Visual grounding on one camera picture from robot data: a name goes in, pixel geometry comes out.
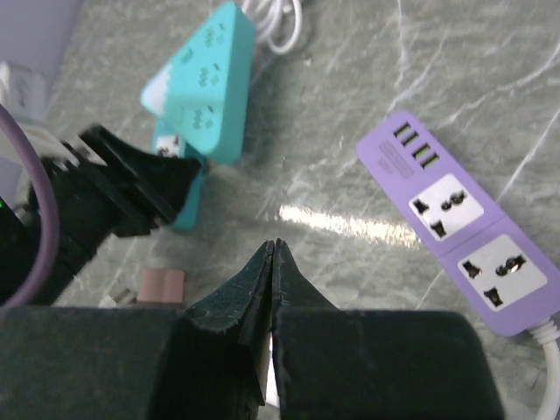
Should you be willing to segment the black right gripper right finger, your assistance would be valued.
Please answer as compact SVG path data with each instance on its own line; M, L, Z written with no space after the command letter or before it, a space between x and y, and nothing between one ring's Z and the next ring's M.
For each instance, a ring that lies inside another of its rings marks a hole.
M480 339L453 311L342 310L273 254L273 363L284 419L502 419Z

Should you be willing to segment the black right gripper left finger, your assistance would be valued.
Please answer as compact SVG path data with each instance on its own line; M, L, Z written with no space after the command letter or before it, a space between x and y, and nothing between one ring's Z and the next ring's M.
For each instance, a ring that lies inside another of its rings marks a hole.
M4 419L254 419L274 245L188 308L26 306L1 316Z

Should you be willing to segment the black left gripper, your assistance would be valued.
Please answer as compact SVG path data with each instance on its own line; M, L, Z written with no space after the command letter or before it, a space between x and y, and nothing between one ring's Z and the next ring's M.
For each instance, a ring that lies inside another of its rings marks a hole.
M115 228L121 238L148 235L171 225L183 204L187 188L180 184L194 177L200 163L194 159L162 157L124 142L100 124L79 134L104 162L98 171L108 176L104 196L81 169L66 161L67 170L54 157L40 159L51 180L59 212L59 247L55 264L33 305L51 305L96 255ZM37 254L40 218L34 191L28 194L28 213L20 220L1 205L1 302L5 303L26 279Z

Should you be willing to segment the brown cube charger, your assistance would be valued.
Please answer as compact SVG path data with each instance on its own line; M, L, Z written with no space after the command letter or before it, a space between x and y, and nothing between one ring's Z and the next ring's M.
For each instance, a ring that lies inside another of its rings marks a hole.
M104 297L99 308L130 305L182 305L186 273L181 269L145 269L137 291L125 288Z

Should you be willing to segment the teal triangular power strip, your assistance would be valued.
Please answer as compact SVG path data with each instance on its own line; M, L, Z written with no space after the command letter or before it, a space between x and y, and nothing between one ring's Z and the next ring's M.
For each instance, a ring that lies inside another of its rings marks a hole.
M256 29L225 2L144 87L140 102L207 158L242 154Z

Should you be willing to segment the purple power strip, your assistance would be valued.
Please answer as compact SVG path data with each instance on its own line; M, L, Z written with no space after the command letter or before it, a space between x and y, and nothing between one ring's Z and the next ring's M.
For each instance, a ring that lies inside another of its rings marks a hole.
M494 332L558 314L558 267L414 115L395 112L356 153Z

